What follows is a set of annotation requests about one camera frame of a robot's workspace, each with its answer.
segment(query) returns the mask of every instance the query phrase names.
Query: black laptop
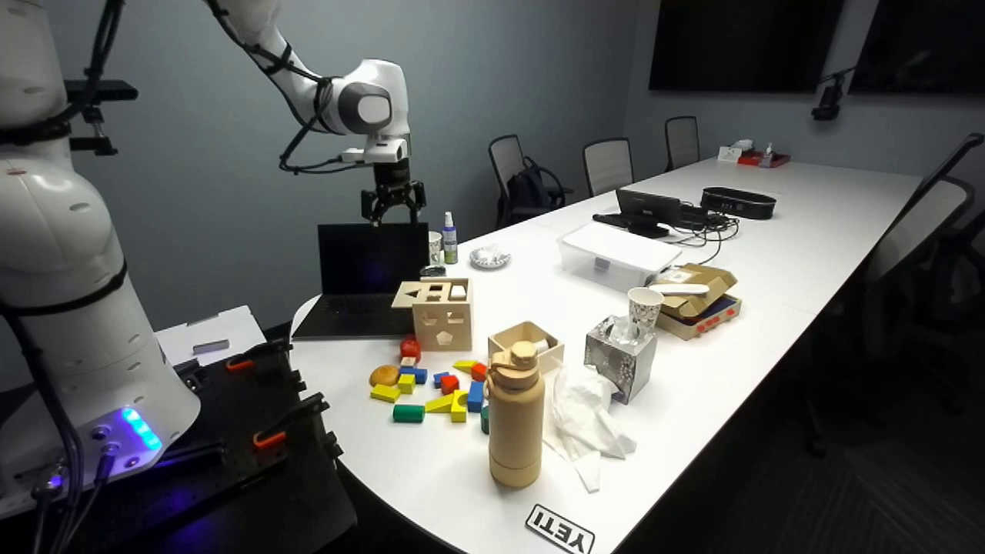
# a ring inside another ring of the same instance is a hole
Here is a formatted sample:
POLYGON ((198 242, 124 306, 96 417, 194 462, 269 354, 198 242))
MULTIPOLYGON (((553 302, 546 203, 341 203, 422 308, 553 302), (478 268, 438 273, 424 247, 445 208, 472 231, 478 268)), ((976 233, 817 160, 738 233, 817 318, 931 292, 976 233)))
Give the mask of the black laptop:
POLYGON ((320 299, 297 339, 403 334, 409 319, 390 311, 400 280, 427 264, 427 224, 320 224, 320 299))

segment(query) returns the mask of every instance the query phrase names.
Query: blue light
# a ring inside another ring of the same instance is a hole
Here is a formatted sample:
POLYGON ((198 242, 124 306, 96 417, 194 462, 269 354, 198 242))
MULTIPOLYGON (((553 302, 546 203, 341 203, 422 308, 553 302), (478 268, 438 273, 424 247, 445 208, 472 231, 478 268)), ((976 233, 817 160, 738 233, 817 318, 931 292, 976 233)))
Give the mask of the blue light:
POLYGON ((136 436, 142 436, 142 444, 156 453, 161 449, 161 436, 153 434, 153 428, 132 409, 124 407, 124 421, 132 428, 136 436))

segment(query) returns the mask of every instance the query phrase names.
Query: gray wall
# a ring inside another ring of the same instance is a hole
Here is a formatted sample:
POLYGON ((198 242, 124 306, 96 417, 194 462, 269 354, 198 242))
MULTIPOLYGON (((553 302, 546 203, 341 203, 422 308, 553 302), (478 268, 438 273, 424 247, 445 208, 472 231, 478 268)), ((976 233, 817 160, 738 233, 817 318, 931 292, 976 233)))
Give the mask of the gray wall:
MULTIPOLYGON (((876 0, 844 0, 827 72, 857 66, 876 0)), ((702 151, 736 138, 773 141, 793 160, 838 164, 890 173, 931 173, 967 132, 985 132, 985 103, 846 96, 835 122, 817 122, 817 96, 670 96, 649 91, 649 63, 660 0, 639 0, 636 46, 628 87, 625 130, 645 173, 666 170, 663 122, 670 114, 697 114, 702 151)), ((973 151, 956 176, 985 192, 985 147, 973 151)))
MULTIPOLYGON (((67 77, 86 66, 99 7, 50 3, 67 77)), ((492 135, 520 132, 529 155, 585 187, 583 141, 623 132, 633 15, 633 0, 291 0, 281 27, 323 73, 373 56, 403 66, 424 220, 457 208, 466 229, 491 229, 492 135)), ((241 302, 266 325, 285 319, 317 292, 313 224, 361 221, 373 176, 278 173, 297 122, 199 0, 126 3, 108 77, 142 97, 105 111, 120 156, 82 155, 77 170, 114 211, 153 325, 241 302)), ((304 155, 357 141, 317 138, 304 155)))

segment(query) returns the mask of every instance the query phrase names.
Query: cup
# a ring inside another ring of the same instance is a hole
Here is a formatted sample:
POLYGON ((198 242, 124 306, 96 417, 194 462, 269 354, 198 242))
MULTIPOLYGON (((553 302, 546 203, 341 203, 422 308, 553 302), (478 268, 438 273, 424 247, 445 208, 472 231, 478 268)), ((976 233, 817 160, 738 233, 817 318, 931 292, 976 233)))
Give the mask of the cup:
POLYGON ((663 292, 653 292, 646 286, 628 290, 628 319, 636 323, 645 332, 657 332, 663 306, 666 306, 663 292))

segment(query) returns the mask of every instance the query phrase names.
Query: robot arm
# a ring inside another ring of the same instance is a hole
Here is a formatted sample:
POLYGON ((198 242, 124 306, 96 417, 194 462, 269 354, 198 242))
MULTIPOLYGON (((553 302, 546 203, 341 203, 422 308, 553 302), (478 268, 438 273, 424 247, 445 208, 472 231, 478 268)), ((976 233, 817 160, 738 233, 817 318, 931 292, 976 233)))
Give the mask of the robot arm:
POLYGON ((405 84, 400 66, 367 58, 346 77, 320 77, 278 30, 281 0, 205 0, 225 35, 271 77, 285 97, 303 132, 367 135, 362 147, 349 147, 341 160, 370 164, 377 192, 362 192, 362 220, 380 221, 387 205, 405 203, 409 216, 424 203, 424 187, 409 185, 405 84))

